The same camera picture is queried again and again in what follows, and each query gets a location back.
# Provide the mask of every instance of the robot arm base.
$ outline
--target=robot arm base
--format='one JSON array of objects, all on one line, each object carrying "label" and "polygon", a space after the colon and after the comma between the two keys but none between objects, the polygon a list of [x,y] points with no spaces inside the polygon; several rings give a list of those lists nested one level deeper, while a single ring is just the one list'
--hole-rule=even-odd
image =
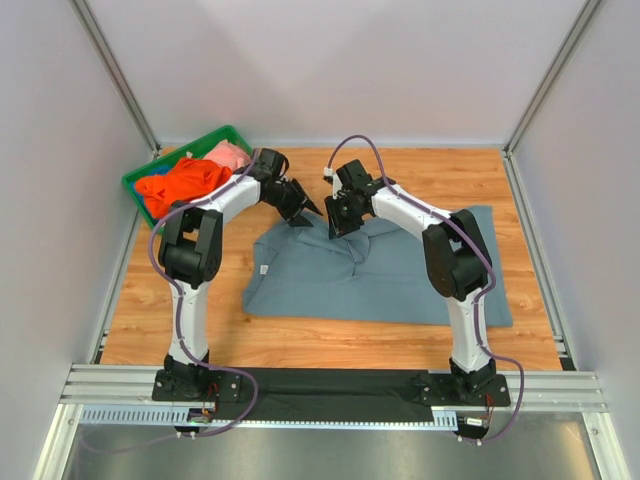
[{"label": "robot arm base", "polygon": [[476,372],[465,373],[451,360],[451,373],[422,373],[414,379],[420,401],[429,406],[487,407],[488,398],[496,407],[511,405],[504,375],[496,375],[493,359]]}]

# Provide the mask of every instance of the green plastic basket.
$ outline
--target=green plastic basket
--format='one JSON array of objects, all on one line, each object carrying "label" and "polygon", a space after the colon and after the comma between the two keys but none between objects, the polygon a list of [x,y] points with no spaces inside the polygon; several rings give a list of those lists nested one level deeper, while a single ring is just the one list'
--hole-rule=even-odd
[{"label": "green plastic basket", "polygon": [[153,228],[157,223],[157,220],[151,216],[149,210],[145,207],[142,197],[138,195],[133,187],[134,184],[142,177],[153,175],[158,170],[163,168],[173,168],[176,163],[178,163],[178,160],[187,156],[187,152],[191,152],[194,158],[202,158],[222,140],[228,140],[229,143],[239,146],[251,155],[252,149],[245,139],[242,138],[237,130],[231,125],[225,125],[224,127],[221,127],[216,131],[185,145],[184,147],[180,147],[173,152],[158,158],[155,162],[148,163],[144,167],[140,167],[122,177],[124,188],[127,189],[129,195],[133,198],[133,201],[138,206],[138,210],[140,210],[140,213],[146,220],[149,227]]}]

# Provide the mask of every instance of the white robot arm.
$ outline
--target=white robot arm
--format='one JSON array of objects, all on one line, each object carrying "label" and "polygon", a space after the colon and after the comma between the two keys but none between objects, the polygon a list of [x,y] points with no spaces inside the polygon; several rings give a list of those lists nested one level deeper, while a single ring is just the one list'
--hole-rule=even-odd
[{"label": "white robot arm", "polygon": [[[453,336],[450,359],[452,372],[468,390],[477,389],[495,376],[495,361],[477,341],[473,318],[473,301],[488,283],[487,271],[468,245],[460,242],[441,218],[453,220],[490,260],[475,218],[468,210],[452,213],[419,200],[399,185],[389,189],[382,179],[374,180],[359,160],[353,160],[337,171],[325,169],[325,180],[333,185],[333,194],[325,198],[330,236],[353,232],[364,223],[365,214],[389,220],[423,243],[426,270],[432,285],[445,297]],[[412,203],[421,204],[430,215]],[[482,345],[487,345],[484,318],[484,296],[480,297],[478,326]]]}]

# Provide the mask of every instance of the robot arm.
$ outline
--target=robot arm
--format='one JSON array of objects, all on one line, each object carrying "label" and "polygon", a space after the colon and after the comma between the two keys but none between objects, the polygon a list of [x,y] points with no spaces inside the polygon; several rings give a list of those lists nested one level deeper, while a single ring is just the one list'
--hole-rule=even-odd
[{"label": "robot arm", "polygon": [[[234,188],[204,206],[171,217],[165,224],[158,259],[166,274],[184,292],[181,309],[183,341],[199,360],[208,362],[209,357],[206,339],[207,296],[222,261],[224,225],[261,201],[274,206],[291,226],[311,226],[301,216],[305,208],[321,215],[300,183],[284,175],[287,168],[288,160],[284,155],[263,149],[248,175],[241,178],[241,172],[236,172],[229,179],[230,183],[236,184]],[[184,202],[176,202],[172,209],[182,205]],[[194,230],[198,230],[196,240],[185,236],[185,233]],[[173,285],[171,293],[175,325],[179,294]],[[162,387],[154,390],[154,396],[157,394],[163,399],[202,397],[202,389],[206,385],[200,381],[201,371],[182,350],[175,328],[164,367],[156,379],[156,385]]]},{"label": "robot arm", "polygon": [[[363,215],[368,213],[397,224],[422,242],[429,280],[447,302],[453,334],[450,359],[452,373],[467,391],[486,385],[496,374],[495,361],[477,342],[472,303],[478,292],[487,285],[486,269],[467,245],[462,243],[454,247],[460,239],[456,238],[451,228],[400,199],[396,192],[453,220],[489,259],[471,212],[461,210],[452,213],[436,208],[412,197],[398,185],[393,186],[396,192],[392,192],[382,179],[374,180],[359,160],[347,163],[336,172],[325,171],[325,179],[333,184],[333,195],[325,199],[331,237],[357,230],[364,224]],[[483,344],[487,345],[484,297],[481,297],[479,307],[480,337]]]}]

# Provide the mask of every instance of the orange cloth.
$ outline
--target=orange cloth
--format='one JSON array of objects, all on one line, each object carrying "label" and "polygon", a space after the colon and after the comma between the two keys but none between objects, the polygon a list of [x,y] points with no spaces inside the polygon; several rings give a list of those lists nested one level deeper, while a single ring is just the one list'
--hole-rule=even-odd
[{"label": "orange cloth", "polygon": [[231,169],[211,160],[181,158],[166,175],[143,177],[136,191],[153,218],[162,218],[177,200],[188,202],[213,192],[231,178]]}]

